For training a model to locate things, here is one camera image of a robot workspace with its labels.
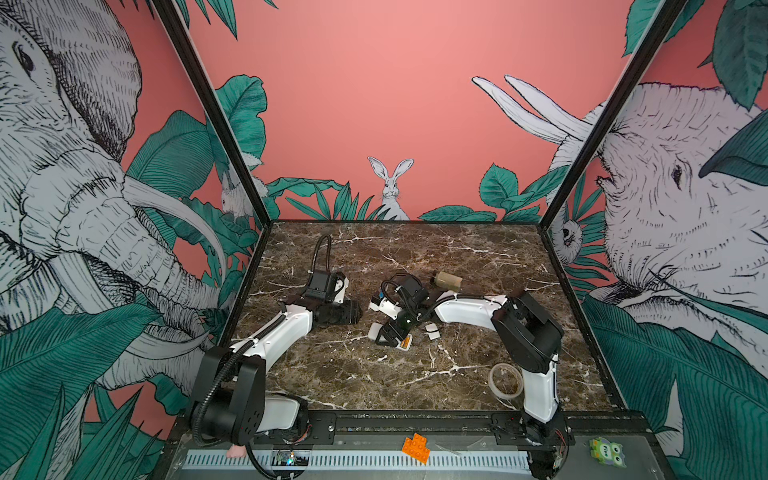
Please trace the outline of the white battery cover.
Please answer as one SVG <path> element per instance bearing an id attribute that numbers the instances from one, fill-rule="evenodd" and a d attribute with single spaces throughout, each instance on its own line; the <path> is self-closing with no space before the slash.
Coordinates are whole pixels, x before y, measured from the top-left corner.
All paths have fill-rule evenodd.
<path id="1" fill-rule="evenodd" d="M 424 325 L 424 329 L 430 341 L 437 340 L 440 338 L 439 328 L 436 324 L 426 323 Z"/>

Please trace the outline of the white red remote control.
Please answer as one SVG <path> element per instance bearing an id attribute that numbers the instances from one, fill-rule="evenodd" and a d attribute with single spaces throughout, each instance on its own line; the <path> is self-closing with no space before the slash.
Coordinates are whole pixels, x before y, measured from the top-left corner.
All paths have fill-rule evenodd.
<path id="1" fill-rule="evenodd" d="M 393 322 L 387 322 L 386 324 L 373 323 L 368 331 L 368 338 L 377 345 L 390 346 L 396 349 L 398 349 L 397 345 L 407 335 L 411 334 Z"/>

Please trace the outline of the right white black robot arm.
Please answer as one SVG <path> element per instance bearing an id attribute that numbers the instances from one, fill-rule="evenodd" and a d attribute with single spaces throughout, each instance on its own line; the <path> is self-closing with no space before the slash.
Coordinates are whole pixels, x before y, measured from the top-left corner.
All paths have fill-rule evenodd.
<path id="1" fill-rule="evenodd" d="M 436 318 L 496 332 L 520 367 L 523 413 L 519 435 L 530 446 L 528 463 L 536 479 L 553 479 L 569 453 L 569 430 L 557 393 L 557 366 L 564 331 L 526 290 L 508 295 L 472 295 L 446 290 L 432 295 L 411 274 L 380 284 L 369 308 L 389 319 L 369 332 L 378 345 L 402 347 L 416 327 Z"/>

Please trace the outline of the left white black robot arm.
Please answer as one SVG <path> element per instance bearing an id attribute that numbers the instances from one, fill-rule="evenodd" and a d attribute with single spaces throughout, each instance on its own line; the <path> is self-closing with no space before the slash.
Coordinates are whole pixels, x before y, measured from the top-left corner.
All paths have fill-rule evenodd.
<path id="1" fill-rule="evenodd" d="M 291 454 L 284 468 L 268 470 L 256 458 L 254 437 L 271 431 L 295 433 L 290 446 L 311 433 L 307 401 L 292 394 L 269 394 L 266 376 L 276 361 L 313 328 L 354 325 L 362 316 L 357 301 L 346 297 L 349 279 L 330 267 L 332 239 L 321 236 L 312 254 L 306 284 L 282 301 L 279 312 L 255 333 L 229 347 L 204 354 L 186 418 L 200 447 L 228 442 L 245 452 L 266 479 L 295 479 L 302 474 Z"/>

